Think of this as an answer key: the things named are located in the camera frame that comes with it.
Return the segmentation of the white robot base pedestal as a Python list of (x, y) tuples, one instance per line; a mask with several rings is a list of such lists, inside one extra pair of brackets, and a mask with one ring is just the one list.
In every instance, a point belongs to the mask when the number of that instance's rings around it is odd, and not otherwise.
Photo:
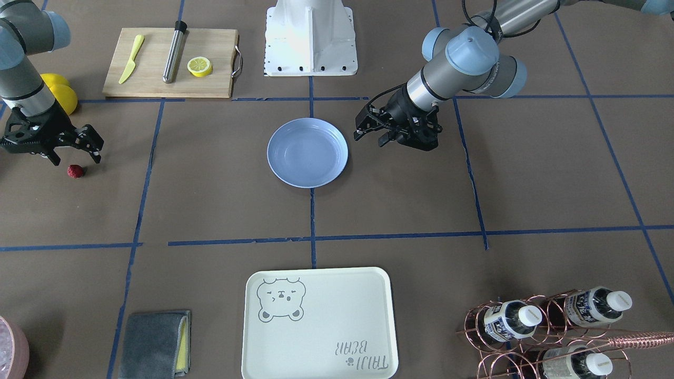
[(265, 21), (265, 76), (358, 72), (354, 16), (342, 1), (278, 1)]

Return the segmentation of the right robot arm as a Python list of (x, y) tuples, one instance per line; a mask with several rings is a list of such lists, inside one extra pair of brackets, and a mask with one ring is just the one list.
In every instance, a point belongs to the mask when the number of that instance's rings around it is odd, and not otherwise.
[(71, 32), (60, 14), (31, 1), (2, 1), (1, 96), (10, 115), (2, 132), (8, 153), (38, 154), (60, 164), (55, 149), (70, 146), (101, 161), (104, 140), (89, 124), (75, 127), (29, 56), (65, 48)]

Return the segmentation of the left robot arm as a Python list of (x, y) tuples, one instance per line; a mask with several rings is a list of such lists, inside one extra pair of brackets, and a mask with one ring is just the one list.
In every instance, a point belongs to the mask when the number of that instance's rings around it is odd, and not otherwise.
[(367, 103), (355, 119), (354, 140), (384, 131), (379, 146), (397, 142), (430, 151), (438, 146), (440, 105), (457, 93), (510, 98), (520, 93), (528, 72), (519, 59), (499, 51), (501, 41), (533, 31), (547, 15), (573, 1), (495, 1), (467, 15), (455, 29), (434, 28), (423, 41), (426, 64), (404, 84), (390, 89), (385, 106)]

